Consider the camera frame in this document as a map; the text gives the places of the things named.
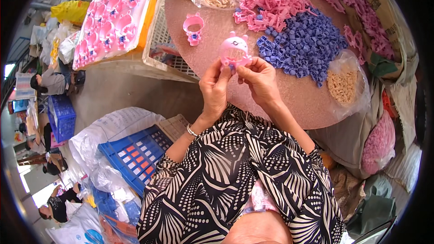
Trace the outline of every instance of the white plastic crate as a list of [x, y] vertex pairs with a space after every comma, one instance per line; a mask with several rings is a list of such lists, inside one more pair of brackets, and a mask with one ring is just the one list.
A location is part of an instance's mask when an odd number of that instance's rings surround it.
[[188, 124], [189, 122], [187, 122], [184, 116], [178, 114], [175, 117], [158, 122], [157, 126], [167, 135], [168, 138], [171, 139], [172, 142], [175, 142], [185, 131], [187, 131]]

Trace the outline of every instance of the blue plastic part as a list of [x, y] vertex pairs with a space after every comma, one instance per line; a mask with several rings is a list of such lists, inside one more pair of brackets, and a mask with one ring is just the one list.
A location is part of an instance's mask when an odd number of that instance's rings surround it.
[[128, 185], [142, 194], [157, 162], [172, 144], [165, 133], [153, 125], [120, 140], [99, 144], [98, 150], [122, 173]]
[[48, 107], [48, 119], [56, 141], [62, 142], [72, 138], [74, 136], [76, 114], [69, 97], [66, 94], [50, 95], [48, 97]]

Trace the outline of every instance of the hand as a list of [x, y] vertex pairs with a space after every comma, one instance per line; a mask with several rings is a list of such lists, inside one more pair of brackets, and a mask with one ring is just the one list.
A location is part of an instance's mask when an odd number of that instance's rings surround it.
[[282, 102], [276, 83], [276, 70], [259, 57], [253, 57], [251, 64], [238, 66], [238, 84], [246, 83], [253, 100], [268, 113], [270, 106]]
[[231, 78], [231, 69], [226, 66], [220, 73], [220, 58], [215, 60], [199, 81], [203, 95], [202, 119], [211, 127], [216, 122], [227, 103], [227, 84]]

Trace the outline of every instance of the patterned blouse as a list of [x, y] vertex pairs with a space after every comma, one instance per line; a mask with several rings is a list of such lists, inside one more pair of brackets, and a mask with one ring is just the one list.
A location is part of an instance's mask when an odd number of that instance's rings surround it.
[[309, 154], [273, 123], [229, 105], [190, 144], [166, 155], [143, 191], [138, 240], [220, 243], [260, 179], [294, 243], [339, 243], [344, 223], [318, 147]]

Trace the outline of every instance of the round table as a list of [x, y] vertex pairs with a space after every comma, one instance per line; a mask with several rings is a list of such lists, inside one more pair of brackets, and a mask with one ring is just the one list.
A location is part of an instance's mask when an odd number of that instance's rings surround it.
[[[347, 16], [337, 12], [324, 0], [311, 0], [311, 2], [324, 15], [332, 18], [333, 24], [341, 30], [342, 34], [343, 26], [349, 25]], [[187, 14], [197, 12], [200, 13], [205, 25], [202, 29], [199, 45], [190, 46], [187, 35], [182, 29], [182, 24]], [[246, 22], [235, 24], [232, 17], [233, 12], [207, 7], [198, 8], [190, 0], [165, 1], [169, 34], [182, 58], [199, 77], [218, 57], [219, 47], [229, 37], [230, 31], [235, 31], [237, 36], [248, 35], [247, 43], [250, 55], [257, 56], [259, 54], [256, 41], [258, 37], [264, 35], [264, 32], [248, 30]], [[326, 84], [318, 88], [310, 76], [296, 78], [283, 73], [282, 69], [277, 69], [276, 72], [280, 95], [303, 129], [323, 128], [338, 122], [329, 109], [335, 100], [329, 94]], [[228, 93], [229, 102], [235, 106], [269, 119], [262, 108], [253, 101], [248, 86], [246, 84], [238, 85], [236, 77], [231, 79]]]

